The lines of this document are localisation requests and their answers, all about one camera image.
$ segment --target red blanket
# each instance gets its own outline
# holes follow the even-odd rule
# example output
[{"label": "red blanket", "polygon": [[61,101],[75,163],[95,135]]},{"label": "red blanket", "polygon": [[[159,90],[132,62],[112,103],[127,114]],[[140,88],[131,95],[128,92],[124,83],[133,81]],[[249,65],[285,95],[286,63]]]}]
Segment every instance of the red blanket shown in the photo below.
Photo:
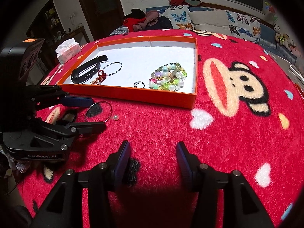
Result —
[{"label": "red blanket", "polygon": [[[44,180],[40,168],[26,177],[19,190],[31,214],[35,214],[66,169],[88,170],[128,140],[131,157],[140,163],[140,168],[134,186],[109,195],[118,227],[189,227],[197,195],[187,193],[181,185],[175,147],[177,142],[184,141],[190,153],[216,170],[240,170],[277,226],[296,199],[304,175],[304,106],[293,83],[259,45],[230,36],[157,30],[111,39],[143,35],[197,38],[199,76],[195,108],[94,98],[110,102],[119,121],[110,120],[106,131],[97,138],[79,139],[69,161],[53,177],[46,167],[49,179]],[[86,45],[69,61],[51,84],[93,44]],[[37,115],[47,120],[51,112],[62,115],[65,109],[57,105]],[[76,121],[82,122],[84,114],[80,111]],[[84,191],[85,228],[89,228],[87,202]]]}]

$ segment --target beaded bracelet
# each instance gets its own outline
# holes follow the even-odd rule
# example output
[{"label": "beaded bracelet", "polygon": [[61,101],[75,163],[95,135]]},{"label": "beaded bracelet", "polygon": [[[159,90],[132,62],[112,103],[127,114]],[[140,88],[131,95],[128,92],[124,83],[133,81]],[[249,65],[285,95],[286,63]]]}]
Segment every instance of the beaded bracelet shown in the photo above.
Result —
[{"label": "beaded bracelet", "polygon": [[184,86],[186,77],[187,72],[179,63],[166,64],[159,67],[151,74],[149,88],[155,90],[178,91]]}]

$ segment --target brown wooden door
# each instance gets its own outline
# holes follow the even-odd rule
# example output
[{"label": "brown wooden door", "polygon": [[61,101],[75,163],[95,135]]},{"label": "brown wooden door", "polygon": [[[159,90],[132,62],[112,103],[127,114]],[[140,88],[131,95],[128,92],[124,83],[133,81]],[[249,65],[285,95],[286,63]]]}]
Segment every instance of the brown wooden door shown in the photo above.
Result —
[{"label": "brown wooden door", "polygon": [[79,0],[93,38],[110,35],[124,21],[120,0]]}]

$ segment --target orange butterfly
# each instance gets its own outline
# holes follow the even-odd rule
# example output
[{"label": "orange butterfly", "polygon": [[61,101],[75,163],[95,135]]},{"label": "orange butterfly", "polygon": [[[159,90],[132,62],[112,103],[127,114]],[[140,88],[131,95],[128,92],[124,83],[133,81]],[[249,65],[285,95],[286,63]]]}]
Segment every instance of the orange butterfly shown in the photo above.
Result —
[{"label": "orange butterfly", "polygon": [[179,26],[179,29],[193,30],[193,26],[191,25],[191,23],[188,23],[186,25],[176,23],[176,25]]},{"label": "orange butterfly", "polygon": [[255,26],[253,27],[253,35],[255,36],[256,34],[261,33],[261,27],[256,28]]}]

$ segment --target black smart band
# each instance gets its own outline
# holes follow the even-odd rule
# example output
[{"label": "black smart band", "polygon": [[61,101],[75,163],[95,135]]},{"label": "black smart band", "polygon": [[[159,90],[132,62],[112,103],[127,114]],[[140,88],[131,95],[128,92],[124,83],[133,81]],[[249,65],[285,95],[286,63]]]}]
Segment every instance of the black smart band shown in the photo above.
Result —
[{"label": "black smart band", "polygon": [[[96,58],[80,65],[78,68],[74,69],[71,74],[71,80],[74,84],[79,84],[91,79],[99,70],[100,70],[100,63],[107,61],[108,58],[106,55],[97,56]],[[94,66],[94,68],[90,69],[88,72],[79,75],[81,72],[85,71],[86,69]]]}]

